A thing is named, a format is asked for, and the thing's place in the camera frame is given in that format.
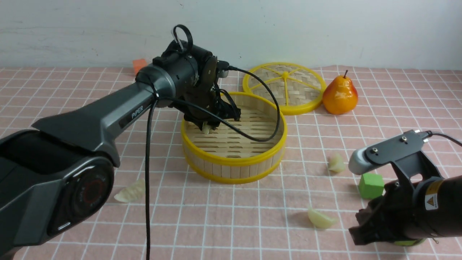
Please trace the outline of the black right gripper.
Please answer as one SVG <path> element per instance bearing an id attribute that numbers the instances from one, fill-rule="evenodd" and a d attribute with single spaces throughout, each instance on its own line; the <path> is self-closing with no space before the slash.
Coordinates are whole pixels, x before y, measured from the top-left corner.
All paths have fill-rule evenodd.
<path id="1" fill-rule="evenodd" d="M 349 229 L 354 245 L 442 237 L 437 222 L 425 209 L 423 185 L 396 182 L 386 188 L 383 196 L 371 200 L 356 213 L 358 225 Z"/>

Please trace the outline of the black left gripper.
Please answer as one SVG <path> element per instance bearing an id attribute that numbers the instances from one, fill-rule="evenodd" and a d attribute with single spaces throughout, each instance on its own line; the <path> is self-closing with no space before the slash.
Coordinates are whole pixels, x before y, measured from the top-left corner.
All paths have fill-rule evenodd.
<path id="1" fill-rule="evenodd" d="M 226 90 L 218 87 L 218 79 L 227 76 L 223 69 L 229 64 L 210 56 L 200 61 L 199 66 L 198 82 L 179 97 L 188 105 L 175 101 L 173 108 L 184 114 L 184 120 L 197 127 L 219 127 L 220 119 L 240 121 L 241 109 Z"/>

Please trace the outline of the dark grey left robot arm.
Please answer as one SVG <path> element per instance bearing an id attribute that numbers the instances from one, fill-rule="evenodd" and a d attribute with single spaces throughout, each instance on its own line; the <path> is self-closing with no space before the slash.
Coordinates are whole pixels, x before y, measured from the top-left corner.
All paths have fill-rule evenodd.
<path id="1" fill-rule="evenodd" d="M 1 259 L 38 246 L 97 213 L 120 166 L 116 138 L 152 107 L 176 108 L 198 127 L 237 117 L 218 100 L 229 63 L 172 41 L 134 83 L 74 111 L 43 117 L 1 139 Z"/>

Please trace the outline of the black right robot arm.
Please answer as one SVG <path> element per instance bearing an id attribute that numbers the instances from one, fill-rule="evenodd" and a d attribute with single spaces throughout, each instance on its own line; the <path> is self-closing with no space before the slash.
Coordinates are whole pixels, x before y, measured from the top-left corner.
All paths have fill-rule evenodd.
<path id="1" fill-rule="evenodd" d="M 388 183 L 386 192 L 356 214 L 355 245 L 461 236 L 461 177 L 432 177 L 413 188 Z"/>

